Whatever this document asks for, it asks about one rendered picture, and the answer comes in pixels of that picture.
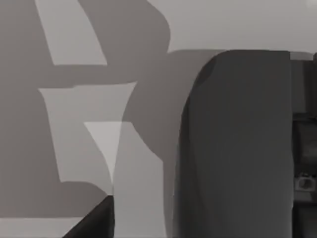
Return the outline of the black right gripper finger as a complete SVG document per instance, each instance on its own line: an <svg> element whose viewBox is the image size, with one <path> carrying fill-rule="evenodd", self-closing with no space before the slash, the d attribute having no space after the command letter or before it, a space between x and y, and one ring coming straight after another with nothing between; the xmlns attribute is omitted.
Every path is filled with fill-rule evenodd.
<svg viewBox="0 0 317 238"><path fill-rule="evenodd" d="M62 238L114 238L114 197L107 196Z"/></svg>

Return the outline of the pale grey rounded box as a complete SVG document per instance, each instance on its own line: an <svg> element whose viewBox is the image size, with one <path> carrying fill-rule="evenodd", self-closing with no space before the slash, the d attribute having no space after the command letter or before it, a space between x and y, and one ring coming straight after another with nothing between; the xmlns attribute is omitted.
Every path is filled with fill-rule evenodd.
<svg viewBox="0 0 317 238"><path fill-rule="evenodd" d="M316 190L316 185L316 178L310 174L299 174L294 179L294 187L296 191L314 192Z"/></svg>

